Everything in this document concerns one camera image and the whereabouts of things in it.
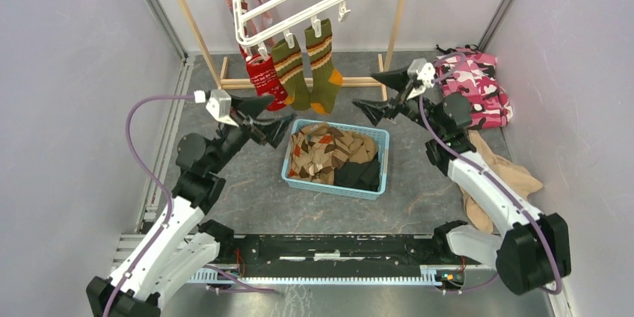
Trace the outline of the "green striped sock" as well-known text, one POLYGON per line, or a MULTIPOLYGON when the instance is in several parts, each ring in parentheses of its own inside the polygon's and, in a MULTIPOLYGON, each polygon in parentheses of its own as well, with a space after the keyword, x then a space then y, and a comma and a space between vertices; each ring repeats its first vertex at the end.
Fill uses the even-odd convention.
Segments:
POLYGON ((296 111, 306 111, 310 108, 310 90, 304 79, 302 51, 295 35, 290 37, 293 47, 286 40, 280 40, 271 50, 272 60, 287 94, 283 102, 296 111))
POLYGON ((320 22, 321 35, 316 36, 313 27, 304 31, 306 49, 313 74, 310 106, 318 114, 330 114, 343 84, 342 74, 332 59, 332 25, 329 19, 320 22))

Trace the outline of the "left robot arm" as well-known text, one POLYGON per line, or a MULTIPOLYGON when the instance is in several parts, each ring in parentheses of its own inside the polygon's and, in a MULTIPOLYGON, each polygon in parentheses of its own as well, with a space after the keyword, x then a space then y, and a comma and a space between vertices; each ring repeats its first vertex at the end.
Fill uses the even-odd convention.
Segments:
POLYGON ((242 147, 249 141, 278 147, 297 117, 290 113, 260 118, 273 100, 271 95, 239 97, 215 89, 190 95, 150 96, 132 107, 125 127, 129 150, 162 190, 166 205, 131 254, 108 277, 94 277, 89 282, 86 293, 94 316, 160 316, 170 299, 204 265, 233 257, 233 230, 204 218, 226 184, 218 174, 242 147), (213 139, 189 134, 179 142, 176 164, 180 175, 173 190, 168 190, 142 162, 131 143, 135 112, 148 102, 160 100, 202 104, 218 122, 213 139))

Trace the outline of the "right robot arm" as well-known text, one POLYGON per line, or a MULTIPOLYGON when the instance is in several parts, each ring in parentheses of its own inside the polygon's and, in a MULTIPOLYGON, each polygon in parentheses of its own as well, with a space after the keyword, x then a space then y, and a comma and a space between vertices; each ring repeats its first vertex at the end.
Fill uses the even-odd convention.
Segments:
POLYGON ((571 273, 569 230, 557 213, 545 215, 502 181, 467 137, 472 105, 460 93, 433 103, 424 92, 443 80, 434 65, 415 59, 399 70, 373 73, 372 79, 396 92, 385 101, 356 99, 354 105, 377 125, 399 115, 428 130, 428 160, 464 189, 492 220, 498 233, 452 221, 434 230, 431 244, 441 263, 458 257, 493 268, 510 292, 537 288, 551 295, 563 291, 571 273))

